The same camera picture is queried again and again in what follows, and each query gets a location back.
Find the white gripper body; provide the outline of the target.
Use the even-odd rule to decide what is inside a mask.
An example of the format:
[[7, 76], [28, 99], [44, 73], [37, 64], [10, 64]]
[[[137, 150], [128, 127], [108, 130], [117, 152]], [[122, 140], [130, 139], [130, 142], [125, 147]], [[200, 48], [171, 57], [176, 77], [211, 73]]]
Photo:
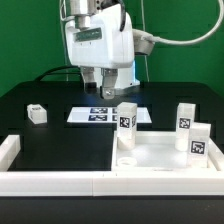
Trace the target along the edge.
[[72, 65], [96, 68], [128, 68], [134, 61], [132, 23], [120, 31], [121, 7], [112, 6], [90, 17], [90, 27], [76, 28], [75, 21], [65, 25], [68, 58]]

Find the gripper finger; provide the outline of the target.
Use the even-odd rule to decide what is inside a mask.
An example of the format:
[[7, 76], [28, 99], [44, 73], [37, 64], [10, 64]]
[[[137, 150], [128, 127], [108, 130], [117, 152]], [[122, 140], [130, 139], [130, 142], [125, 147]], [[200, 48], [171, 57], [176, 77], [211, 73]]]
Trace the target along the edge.
[[82, 67], [81, 75], [84, 83], [84, 89], [86, 91], [93, 91], [96, 89], [96, 82], [94, 78], [94, 68], [93, 67]]
[[101, 96], [103, 99], [113, 99], [115, 96], [115, 84], [118, 77], [117, 69], [103, 68], [101, 70], [102, 85]]

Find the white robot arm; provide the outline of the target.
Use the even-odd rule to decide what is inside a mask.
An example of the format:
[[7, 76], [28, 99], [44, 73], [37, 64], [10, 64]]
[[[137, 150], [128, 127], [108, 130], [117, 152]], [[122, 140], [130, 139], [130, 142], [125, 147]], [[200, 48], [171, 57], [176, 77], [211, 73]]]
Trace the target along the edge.
[[137, 85], [132, 22], [123, 0], [61, 0], [60, 19], [70, 63], [84, 87], [104, 99]]

